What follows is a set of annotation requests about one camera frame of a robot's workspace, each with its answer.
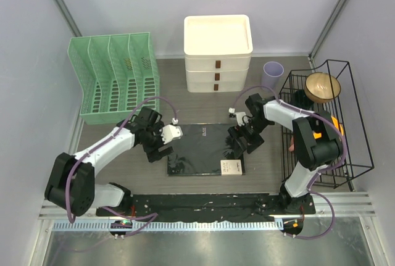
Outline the green file organizer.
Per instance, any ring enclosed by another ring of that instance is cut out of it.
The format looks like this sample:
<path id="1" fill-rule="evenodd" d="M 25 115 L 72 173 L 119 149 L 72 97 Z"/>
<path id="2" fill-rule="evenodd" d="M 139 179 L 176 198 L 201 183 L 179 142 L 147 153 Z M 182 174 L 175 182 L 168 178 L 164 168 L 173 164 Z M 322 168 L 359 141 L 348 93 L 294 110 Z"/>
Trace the green file organizer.
<path id="1" fill-rule="evenodd" d="M 68 57 L 80 83 L 80 117 L 88 125 L 117 123 L 143 100 L 159 110 L 160 76 L 148 32 L 74 37 Z"/>

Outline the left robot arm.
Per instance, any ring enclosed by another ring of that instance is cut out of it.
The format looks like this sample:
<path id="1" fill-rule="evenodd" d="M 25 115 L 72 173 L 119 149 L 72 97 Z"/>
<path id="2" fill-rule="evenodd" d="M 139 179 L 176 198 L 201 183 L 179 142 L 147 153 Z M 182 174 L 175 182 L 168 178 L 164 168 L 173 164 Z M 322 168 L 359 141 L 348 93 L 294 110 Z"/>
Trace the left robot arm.
<path id="1" fill-rule="evenodd" d="M 44 192 L 45 200 L 65 209 L 70 222 L 91 208 L 126 215 L 132 207 L 131 191 L 116 183 L 100 185 L 97 175 L 136 146 L 142 146 L 149 162 L 168 156 L 173 151 L 169 144 L 183 136 L 177 123 L 174 118 L 166 125 L 160 113 L 143 107 L 92 146 L 74 154 L 59 154 Z"/>

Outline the white drawer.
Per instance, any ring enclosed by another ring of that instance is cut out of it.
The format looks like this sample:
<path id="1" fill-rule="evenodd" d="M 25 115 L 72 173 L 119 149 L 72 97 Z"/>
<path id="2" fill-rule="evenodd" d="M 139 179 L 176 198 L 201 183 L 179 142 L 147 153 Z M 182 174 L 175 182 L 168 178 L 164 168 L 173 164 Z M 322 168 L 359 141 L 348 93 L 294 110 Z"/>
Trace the white drawer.
<path id="1" fill-rule="evenodd" d="M 190 83 L 210 83 L 215 81 L 234 82 L 245 81 L 249 69 L 244 70 L 213 70 L 189 71 L 186 70 L 186 80 Z"/>
<path id="2" fill-rule="evenodd" d="M 191 82 L 187 83 L 190 93 L 213 93 L 213 92 L 239 92 L 245 86 L 240 81 L 214 81 L 214 82 Z"/>
<path id="3" fill-rule="evenodd" d="M 246 70 L 249 68 L 251 56 L 212 56 L 212 57 L 185 57 L 185 67 L 191 72 L 219 71 L 219 70 Z"/>

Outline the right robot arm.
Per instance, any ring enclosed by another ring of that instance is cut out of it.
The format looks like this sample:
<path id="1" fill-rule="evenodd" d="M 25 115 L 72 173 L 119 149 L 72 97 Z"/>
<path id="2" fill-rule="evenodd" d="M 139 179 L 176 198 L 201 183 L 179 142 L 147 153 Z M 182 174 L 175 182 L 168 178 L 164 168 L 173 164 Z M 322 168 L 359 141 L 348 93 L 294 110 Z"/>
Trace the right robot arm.
<path id="1" fill-rule="evenodd" d="M 261 133 L 269 125 L 277 123 L 293 134 L 296 165 L 280 187 L 277 204 L 283 212 L 291 214 L 302 206 L 319 174 L 346 155 L 344 137 L 326 111 L 300 109 L 279 98 L 264 99 L 259 94 L 250 95 L 245 105 L 248 113 L 238 112 L 234 107 L 228 110 L 236 121 L 228 129 L 235 158 L 260 147 L 264 143 Z"/>

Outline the black notebook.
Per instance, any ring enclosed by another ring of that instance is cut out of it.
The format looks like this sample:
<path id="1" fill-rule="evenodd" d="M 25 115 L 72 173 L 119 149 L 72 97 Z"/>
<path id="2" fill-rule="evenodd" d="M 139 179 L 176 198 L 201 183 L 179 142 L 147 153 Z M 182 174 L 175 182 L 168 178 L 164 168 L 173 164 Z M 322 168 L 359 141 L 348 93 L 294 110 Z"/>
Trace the black notebook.
<path id="1" fill-rule="evenodd" d="M 229 123 L 195 123 L 180 126 L 181 139 L 170 143 L 173 152 L 167 156 L 167 175 L 220 175 L 221 160 L 241 160 L 246 173 L 244 157 L 234 158 Z"/>

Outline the white eraser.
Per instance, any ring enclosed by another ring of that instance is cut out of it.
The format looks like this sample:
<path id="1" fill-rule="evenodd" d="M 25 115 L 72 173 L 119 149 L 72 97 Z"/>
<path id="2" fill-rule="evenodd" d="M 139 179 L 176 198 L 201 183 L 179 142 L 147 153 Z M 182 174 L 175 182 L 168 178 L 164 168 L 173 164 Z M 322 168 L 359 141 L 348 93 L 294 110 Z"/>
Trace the white eraser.
<path id="1" fill-rule="evenodd" d="M 243 165 L 241 160 L 221 160 L 221 176 L 242 175 Z"/>

